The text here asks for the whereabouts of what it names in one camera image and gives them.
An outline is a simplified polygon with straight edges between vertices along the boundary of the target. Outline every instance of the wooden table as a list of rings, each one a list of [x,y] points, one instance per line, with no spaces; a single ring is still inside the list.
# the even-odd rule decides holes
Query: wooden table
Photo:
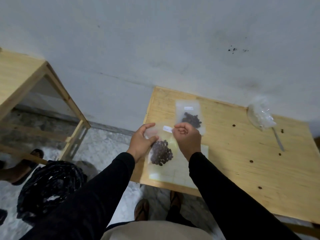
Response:
[[[40,129],[13,125],[1,121],[43,77],[48,78],[53,88],[80,119],[78,126],[71,136],[59,135]],[[46,60],[36,59],[28,55],[10,52],[0,48],[0,127],[66,142],[66,146],[59,156],[59,160],[63,160],[70,152],[70,149],[82,131],[82,128],[86,127],[89,129],[90,124],[78,109],[77,105],[74,103]],[[40,164],[47,163],[44,159],[2,144],[0,144],[0,151]]]
[[[270,212],[320,223],[320,154],[306,122],[274,115],[282,152],[273,131],[256,129],[245,107],[155,87],[144,123],[173,127],[176,99],[200,102],[206,125],[202,144],[224,175]],[[196,189],[149,179],[146,164],[138,162],[131,181],[201,196]]]

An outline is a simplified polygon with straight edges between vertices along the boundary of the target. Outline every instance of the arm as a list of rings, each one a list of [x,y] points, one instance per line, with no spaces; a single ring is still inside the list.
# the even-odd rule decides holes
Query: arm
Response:
[[[144,138],[146,129],[154,125],[142,125],[133,134],[127,152],[120,153],[21,239],[100,240],[128,186],[135,163],[159,138]]]
[[[191,156],[189,171],[226,239],[300,239],[202,153]]]

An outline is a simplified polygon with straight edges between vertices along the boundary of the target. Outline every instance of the white label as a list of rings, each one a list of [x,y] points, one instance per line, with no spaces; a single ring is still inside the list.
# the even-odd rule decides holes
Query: white label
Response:
[[[163,126],[163,130],[164,131],[166,131],[166,132],[170,132],[170,133],[172,133],[172,130],[173,130],[173,128],[171,128],[170,126]]]

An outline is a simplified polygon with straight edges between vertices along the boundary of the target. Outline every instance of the crumpled plastic bag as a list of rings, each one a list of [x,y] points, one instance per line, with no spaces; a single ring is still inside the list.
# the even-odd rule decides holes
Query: crumpled plastic bag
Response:
[[[34,226],[86,181],[82,169],[73,163],[48,161],[44,167],[38,167],[22,187],[17,218]]]
[[[270,113],[266,98],[261,97],[255,99],[248,106],[247,116],[250,122],[261,131],[276,125]]]

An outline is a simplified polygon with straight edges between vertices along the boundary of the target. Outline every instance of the tiled floor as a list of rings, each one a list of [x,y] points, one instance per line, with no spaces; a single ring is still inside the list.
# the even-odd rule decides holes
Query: tiled floor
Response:
[[[19,111],[13,111],[6,120],[13,124],[26,125],[44,131],[55,131],[67,135],[71,135],[76,126],[70,122]],[[90,179],[106,168],[119,153],[128,149],[130,138],[130,136],[91,128],[84,136],[72,161],[81,167]],[[40,148],[44,151],[44,158],[47,160],[56,160],[60,150],[64,147],[64,144],[60,142],[42,137],[31,137],[5,129],[0,130],[0,143],[27,151]],[[7,162],[7,168],[14,166],[18,162],[18,160],[5,154],[0,154],[0,159]],[[21,188],[22,185],[12,186],[5,181],[0,181],[0,208],[8,211],[4,224],[0,226],[0,239],[19,239],[31,228],[31,226],[16,218],[17,198]],[[140,187],[140,184],[130,182],[110,224],[132,221],[134,219],[134,208],[142,198],[147,198],[150,202],[151,220],[165,219],[170,205],[169,191],[147,185]],[[186,194],[184,198],[181,209],[182,215],[199,228],[211,233],[213,239],[224,239],[203,199]],[[282,220],[310,225],[309,222],[291,218],[282,218]]]

